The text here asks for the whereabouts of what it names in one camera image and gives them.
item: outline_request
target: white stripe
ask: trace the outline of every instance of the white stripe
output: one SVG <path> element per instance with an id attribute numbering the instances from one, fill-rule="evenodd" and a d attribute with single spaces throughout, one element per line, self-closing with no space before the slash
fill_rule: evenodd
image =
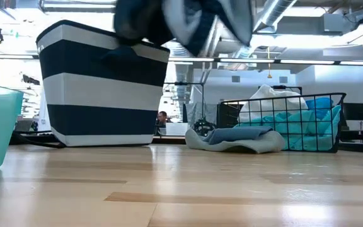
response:
<path id="1" fill-rule="evenodd" d="M 43 80 L 50 105 L 127 108 L 158 111 L 162 87 L 60 73 Z"/>
<path id="2" fill-rule="evenodd" d="M 49 31 L 37 42 L 38 52 L 41 53 L 43 49 L 60 40 L 78 42 L 81 44 L 92 45 L 109 50 L 114 50 L 119 46 L 117 39 L 109 35 L 91 32 L 74 26 L 60 25 L 57 28 Z M 132 48 L 140 57 L 145 57 L 155 61 L 168 62 L 170 53 L 165 50 L 148 47 L 142 44 L 137 44 Z"/>
<path id="3" fill-rule="evenodd" d="M 104 136 L 65 136 L 53 127 L 51 131 L 66 146 L 104 146 L 127 144 L 151 144 L 153 135 L 104 135 Z"/>

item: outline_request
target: fluorescent light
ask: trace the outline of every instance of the fluorescent light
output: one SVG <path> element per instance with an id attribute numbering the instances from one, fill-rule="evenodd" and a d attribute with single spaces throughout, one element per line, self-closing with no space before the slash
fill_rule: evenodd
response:
<path id="1" fill-rule="evenodd" d="M 283 64 L 334 64 L 334 61 L 281 60 Z"/>
<path id="2" fill-rule="evenodd" d="M 110 4 L 44 4 L 44 8 L 93 8 L 93 9 L 114 9 Z"/>
<path id="3" fill-rule="evenodd" d="M 169 61 L 174 62 L 213 62 L 213 58 L 208 57 L 169 57 Z"/>
<path id="4" fill-rule="evenodd" d="M 192 62 L 175 62 L 175 64 L 187 64 L 187 65 L 192 65 Z"/>
<path id="5" fill-rule="evenodd" d="M 0 59 L 33 59 L 33 56 L 32 55 L 0 54 Z"/>
<path id="6" fill-rule="evenodd" d="M 347 66 L 363 66 L 363 61 L 342 61 L 340 64 Z"/>
<path id="7" fill-rule="evenodd" d="M 273 63 L 273 59 L 219 59 L 221 62 L 228 63 Z"/>

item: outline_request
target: dark blue stripe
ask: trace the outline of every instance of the dark blue stripe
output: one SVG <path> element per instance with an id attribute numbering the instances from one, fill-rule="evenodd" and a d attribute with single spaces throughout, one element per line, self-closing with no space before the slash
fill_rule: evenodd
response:
<path id="1" fill-rule="evenodd" d="M 51 126 L 66 136 L 152 135 L 157 111 L 47 105 Z"/>
<path id="2" fill-rule="evenodd" d="M 36 43 L 38 41 L 40 41 L 40 39 L 43 38 L 43 36 L 45 36 L 48 32 L 51 32 L 54 28 L 57 28 L 58 26 L 61 26 L 61 25 L 74 26 L 76 28 L 81 28 L 81 29 L 84 29 L 84 30 L 87 30 L 87 31 L 90 31 L 90 32 L 96 32 L 96 33 L 111 36 L 113 38 L 118 38 L 118 36 L 114 32 L 109 32 L 109 31 L 106 31 L 106 30 L 102 30 L 100 28 L 95 28 L 95 27 L 84 25 L 84 24 L 77 23 L 77 22 L 74 22 L 74 21 L 61 20 L 61 21 L 58 21 L 58 22 L 52 24 L 51 26 L 46 28 L 44 31 L 42 31 L 41 34 L 39 34 L 38 37 L 36 38 Z M 142 45 L 145 45 L 147 47 L 153 47 L 153 48 L 156 48 L 156 49 L 159 49 L 159 50 L 165 50 L 165 51 L 169 52 L 169 50 L 167 48 L 164 48 L 164 47 L 161 47 L 161 46 L 158 46 L 158 45 L 154 45 L 154 44 L 150 44 L 150 43 L 142 42 L 142 41 L 139 42 L 139 43 L 142 44 Z"/>
<path id="3" fill-rule="evenodd" d="M 163 86 L 167 62 L 129 57 L 103 62 L 108 49 L 60 40 L 40 53 L 43 79 L 59 73 L 73 73 L 140 84 Z"/>

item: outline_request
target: light wood flooring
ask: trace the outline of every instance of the light wood flooring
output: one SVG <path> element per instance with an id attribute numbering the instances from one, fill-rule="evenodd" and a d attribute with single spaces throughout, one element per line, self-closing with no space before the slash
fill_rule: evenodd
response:
<path id="1" fill-rule="evenodd" d="M 363 227 L 363 153 L 12 146 L 5 226 Z"/>

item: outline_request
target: person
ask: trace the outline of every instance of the person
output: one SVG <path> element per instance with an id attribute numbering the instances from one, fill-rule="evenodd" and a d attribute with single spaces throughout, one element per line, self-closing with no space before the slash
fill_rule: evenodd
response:
<path id="1" fill-rule="evenodd" d="M 168 114 L 165 111 L 160 111 L 156 121 L 156 135 L 159 135 L 159 129 L 166 128 L 167 122 L 170 122 L 168 119 Z"/>

